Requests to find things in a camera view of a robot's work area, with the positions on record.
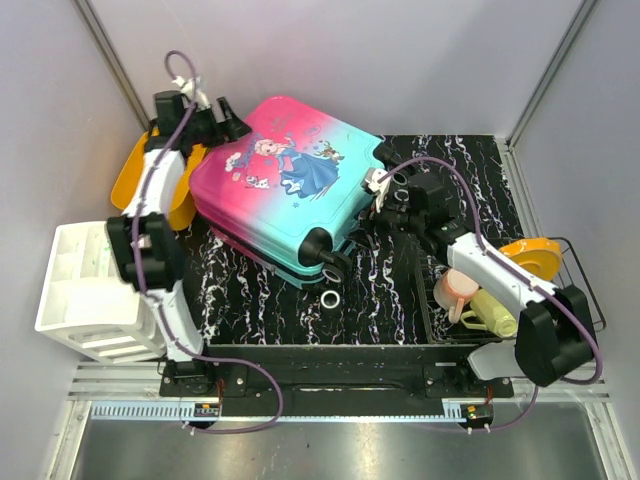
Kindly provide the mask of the teal and pink kids suitcase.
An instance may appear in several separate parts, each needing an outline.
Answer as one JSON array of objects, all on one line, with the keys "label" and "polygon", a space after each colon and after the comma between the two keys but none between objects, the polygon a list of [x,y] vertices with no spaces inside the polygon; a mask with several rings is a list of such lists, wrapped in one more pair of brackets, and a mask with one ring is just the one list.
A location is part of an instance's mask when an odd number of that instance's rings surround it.
[{"label": "teal and pink kids suitcase", "polygon": [[392,168],[382,139],[288,96],[260,103],[251,133],[213,149],[191,173],[195,207],[233,248],[301,290],[339,305],[349,254],[375,198],[368,183]]}]

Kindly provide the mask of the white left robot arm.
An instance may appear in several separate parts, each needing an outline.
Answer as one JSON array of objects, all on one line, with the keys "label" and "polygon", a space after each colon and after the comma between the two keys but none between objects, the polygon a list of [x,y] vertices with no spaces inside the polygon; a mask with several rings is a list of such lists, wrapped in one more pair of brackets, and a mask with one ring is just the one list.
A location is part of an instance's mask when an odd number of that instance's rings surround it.
[{"label": "white left robot arm", "polygon": [[221,120],[201,93],[162,91],[154,102],[135,192],[119,216],[107,219],[106,233],[120,279],[140,295],[164,338],[162,394],[209,395],[221,382],[215,365],[201,358],[204,339],[183,289],[186,257],[168,216],[193,148],[231,143],[252,130],[224,97],[217,100]]}]

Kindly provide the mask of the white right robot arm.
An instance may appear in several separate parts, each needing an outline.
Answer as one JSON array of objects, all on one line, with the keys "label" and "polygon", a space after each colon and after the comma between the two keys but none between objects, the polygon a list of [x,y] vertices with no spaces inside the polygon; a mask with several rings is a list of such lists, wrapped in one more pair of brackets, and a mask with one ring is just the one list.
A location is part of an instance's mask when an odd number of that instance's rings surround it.
[{"label": "white right robot arm", "polygon": [[393,175],[370,170],[363,182],[374,197],[371,217],[378,227],[414,235],[422,250],[466,275],[492,295],[517,322],[513,341],[489,343],[473,350],[454,371],[454,384],[476,396],[490,380],[525,377],[547,387],[589,361],[596,382],[603,370],[586,295],[576,286],[560,288],[527,272],[449,212],[442,185],[428,173],[401,183],[401,196],[391,194]]}]

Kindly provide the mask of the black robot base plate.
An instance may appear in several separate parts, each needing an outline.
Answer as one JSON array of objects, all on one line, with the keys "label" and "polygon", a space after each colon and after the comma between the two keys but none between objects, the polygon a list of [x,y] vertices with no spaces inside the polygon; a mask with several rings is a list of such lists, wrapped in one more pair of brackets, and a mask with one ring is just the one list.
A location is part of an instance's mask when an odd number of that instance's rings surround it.
[{"label": "black robot base plate", "polygon": [[158,360],[160,394],[258,398],[273,390],[273,383],[257,370],[261,367],[285,395],[365,391],[438,399],[489,395],[507,399],[514,395],[509,379],[480,380],[471,372],[466,362],[469,346],[217,346],[207,352],[232,361]]}]

